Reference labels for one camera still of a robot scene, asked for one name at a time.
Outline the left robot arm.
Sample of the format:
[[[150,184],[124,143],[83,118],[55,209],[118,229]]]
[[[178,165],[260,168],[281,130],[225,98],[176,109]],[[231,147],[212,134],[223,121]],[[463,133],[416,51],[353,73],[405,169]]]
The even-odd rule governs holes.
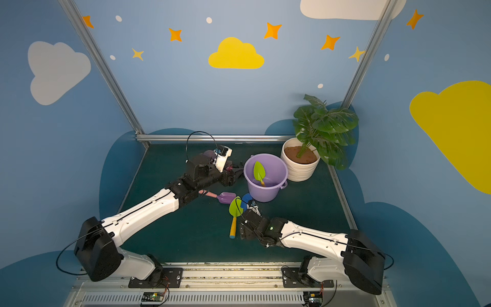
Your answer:
[[[187,171],[165,188],[134,207],[99,221],[87,219],[74,254],[93,282],[108,277],[157,280],[161,265],[155,257],[122,249],[125,241],[162,216],[177,211],[199,197],[199,192],[220,183],[232,186],[244,172],[227,156],[207,151],[186,163]]]

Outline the purple plastic bucket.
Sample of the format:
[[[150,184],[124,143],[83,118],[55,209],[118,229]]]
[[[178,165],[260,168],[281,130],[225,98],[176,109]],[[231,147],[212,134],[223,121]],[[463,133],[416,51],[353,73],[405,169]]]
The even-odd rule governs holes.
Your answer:
[[[254,179],[253,167],[256,161],[260,161],[266,172],[265,187]],[[251,156],[245,163],[244,176],[248,183],[249,194],[254,200],[267,203],[275,199],[280,190],[288,186],[288,168],[278,156],[269,153],[260,153]]]

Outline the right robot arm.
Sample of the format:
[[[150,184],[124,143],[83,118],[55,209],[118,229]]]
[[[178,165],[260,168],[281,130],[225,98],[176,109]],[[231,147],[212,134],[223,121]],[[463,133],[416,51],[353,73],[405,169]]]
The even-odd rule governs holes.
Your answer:
[[[368,294],[382,294],[386,254],[363,232],[322,232],[283,218],[268,220],[253,209],[241,214],[239,221],[242,239],[256,239],[265,248],[278,246],[313,253],[304,266],[312,280],[350,281]]]

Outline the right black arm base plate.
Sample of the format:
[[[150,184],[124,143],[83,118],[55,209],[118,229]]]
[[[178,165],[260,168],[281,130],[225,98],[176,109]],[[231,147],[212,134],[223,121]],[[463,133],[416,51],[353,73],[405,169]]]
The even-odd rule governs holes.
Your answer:
[[[283,286],[285,288],[334,288],[334,280],[317,281],[309,276],[306,272],[301,272],[299,267],[282,266],[281,274]]]

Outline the green trowel yellow handle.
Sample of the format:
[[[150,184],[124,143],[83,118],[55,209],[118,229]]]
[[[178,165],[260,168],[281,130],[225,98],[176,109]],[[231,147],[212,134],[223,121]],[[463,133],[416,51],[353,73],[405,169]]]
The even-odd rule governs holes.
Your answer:
[[[230,239],[235,239],[237,231],[237,218],[242,215],[243,209],[241,207],[242,200],[239,196],[236,196],[230,203],[229,213],[232,216]]]
[[[253,175],[254,175],[254,179],[258,181],[261,184],[261,186],[265,187],[264,179],[266,176],[266,172],[263,164],[260,161],[256,161],[254,163]]]

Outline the purple scoop pink handle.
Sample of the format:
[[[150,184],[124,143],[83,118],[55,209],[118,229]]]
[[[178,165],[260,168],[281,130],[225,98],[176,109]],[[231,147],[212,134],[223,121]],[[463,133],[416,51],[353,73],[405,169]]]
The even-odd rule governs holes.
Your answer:
[[[201,196],[215,198],[219,201],[219,203],[226,205],[229,205],[237,197],[235,193],[222,192],[220,194],[216,194],[204,189],[200,190],[199,193]]]

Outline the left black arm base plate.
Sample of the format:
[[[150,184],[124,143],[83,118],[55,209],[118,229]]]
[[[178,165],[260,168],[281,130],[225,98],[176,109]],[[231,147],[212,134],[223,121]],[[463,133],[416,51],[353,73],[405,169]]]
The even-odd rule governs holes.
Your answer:
[[[131,278],[130,289],[178,289],[184,269],[181,267],[157,268],[145,280]]]

